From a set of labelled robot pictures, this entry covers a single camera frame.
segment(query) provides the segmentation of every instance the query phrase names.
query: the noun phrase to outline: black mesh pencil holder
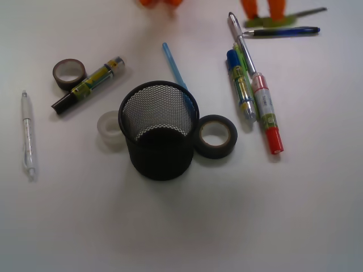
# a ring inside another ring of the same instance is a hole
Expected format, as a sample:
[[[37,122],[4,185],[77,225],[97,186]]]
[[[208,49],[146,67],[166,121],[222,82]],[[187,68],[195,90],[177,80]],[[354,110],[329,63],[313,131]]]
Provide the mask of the black mesh pencil holder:
[[[198,120],[194,97],[175,83],[153,81],[132,90],[120,106],[119,124],[136,170],[153,180],[184,173]]]

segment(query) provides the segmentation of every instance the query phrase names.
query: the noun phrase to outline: roll of tape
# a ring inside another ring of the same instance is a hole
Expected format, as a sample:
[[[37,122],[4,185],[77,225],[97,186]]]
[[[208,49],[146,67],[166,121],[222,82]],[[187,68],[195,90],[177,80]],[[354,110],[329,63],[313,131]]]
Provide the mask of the roll of tape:
[[[103,114],[97,122],[97,129],[105,143],[121,144],[125,141],[119,125],[119,112],[113,110]]]
[[[208,143],[204,137],[220,136],[217,144]],[[237,129],[226,117],[207,115],[200,118],[194,134],[194,148],[203,157],[221,159],[229,155],[237,141]]]
[[[53,76],[60,89],[70,91],[80,84],[87,77],[87,74],[83,63],[77,59],[68,58],[63,59],[55,65],[53,68]],[[77,76],[77,78],[65,81],[61,79],[64,76]]]

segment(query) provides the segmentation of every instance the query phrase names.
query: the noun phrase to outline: green base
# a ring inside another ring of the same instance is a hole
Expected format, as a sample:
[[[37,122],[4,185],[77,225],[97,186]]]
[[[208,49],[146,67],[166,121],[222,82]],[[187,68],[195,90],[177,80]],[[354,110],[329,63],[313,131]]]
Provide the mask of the green base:
[[[295,23],[297,20],[297,17],[294,15],[289,15],[284,17],[282,20],[272,20],[270,17],[264,17],[264,18],[256,18],[253,20],[245,21],[244,27],[245,28],[251,28],[251,27],[283,27],[288,26],[293,23]]]

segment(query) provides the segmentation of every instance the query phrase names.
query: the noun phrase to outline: silver pen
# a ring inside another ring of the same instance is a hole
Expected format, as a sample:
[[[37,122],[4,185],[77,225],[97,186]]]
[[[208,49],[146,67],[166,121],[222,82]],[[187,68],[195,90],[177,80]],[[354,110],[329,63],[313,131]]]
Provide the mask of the silver pen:
[[[23,114],[23,125],[24,125],[24,156],[23,165],[29,175],[31,181],[35,180],[36,174],[36,163],[34,158],[34,145],[33,145],[33,134],[32,134],[32,115],[29,97],[26,91],[22,94],[22,114]]]
[[[253,75],[256,74],[256,68],[255,68],[254,63],[252,62],[252,58],[251,58],[250,53],[248,52],[247,45],[244,42],[244,38],[242,37],[242,30],[239,26],[236,16],[232,12],[230,12],[228,14],[228,17],[229,17],[229,24],[230,24],[230,28],[232,30],[233,38],[238,43],[239,47],[242,50],[244,58],[246,59],[246,62],[247,62],[248,73],[250,74],[250,77],[252,78]]]

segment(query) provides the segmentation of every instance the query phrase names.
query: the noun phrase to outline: orange toy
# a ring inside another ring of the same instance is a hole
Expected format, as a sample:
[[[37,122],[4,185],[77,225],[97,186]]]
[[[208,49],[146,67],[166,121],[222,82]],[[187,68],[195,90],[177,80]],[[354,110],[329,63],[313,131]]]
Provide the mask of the orange toy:
[[[143,6],[147,6],[151,3],[153,3],[155,0],[140,0],[140,3]],[[180,5],[180,3],[182,3],[183,0],[166,0],[167,3],[173,5],[173,6],[178,6]]]
[[[241,0],[241,2],[249,20],[258,18],[256,0]],[[285,0],[268,0],[272,20],[284,18],[285,2]]]

